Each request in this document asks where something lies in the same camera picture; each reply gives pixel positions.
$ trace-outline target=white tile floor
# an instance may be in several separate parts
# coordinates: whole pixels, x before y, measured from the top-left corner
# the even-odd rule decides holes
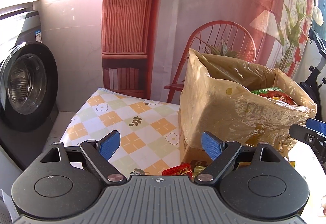
[[[48,139],[46,140],[44,149],[47,148],[55,141],[60,141],[63,133],[66,131],[67,126],[69,125],[71,118],[76,113],[72,112],[59,112],[57,119],[54,122],[53,128],[50,132]]]

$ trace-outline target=washing machine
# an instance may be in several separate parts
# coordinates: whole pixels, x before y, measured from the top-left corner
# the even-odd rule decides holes
[[[0,145],[25,170],[42,152],[58,115],[58,71],[41,43],[37,10],[0,15]]]

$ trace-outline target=washing machine door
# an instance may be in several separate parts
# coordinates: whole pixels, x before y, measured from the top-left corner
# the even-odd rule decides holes
[[[0,66],[1,118],[17,131],[31,131],[49,116],[58,91],[51,51],[40,42],[11,49]]]

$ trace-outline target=blue and white sticker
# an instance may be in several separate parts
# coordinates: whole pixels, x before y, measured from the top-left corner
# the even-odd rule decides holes
[[[37,42],[42,43],[42,38],[41,38],[41,30],[35,31],[35,38]]]

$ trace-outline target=washing machine door glass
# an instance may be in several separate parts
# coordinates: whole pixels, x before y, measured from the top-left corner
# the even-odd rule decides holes
[[[35,54],[24,54],[12,66],[7,83],[7,96],[13,109],[31,114],[41,104],[46,91],[46,71]]]

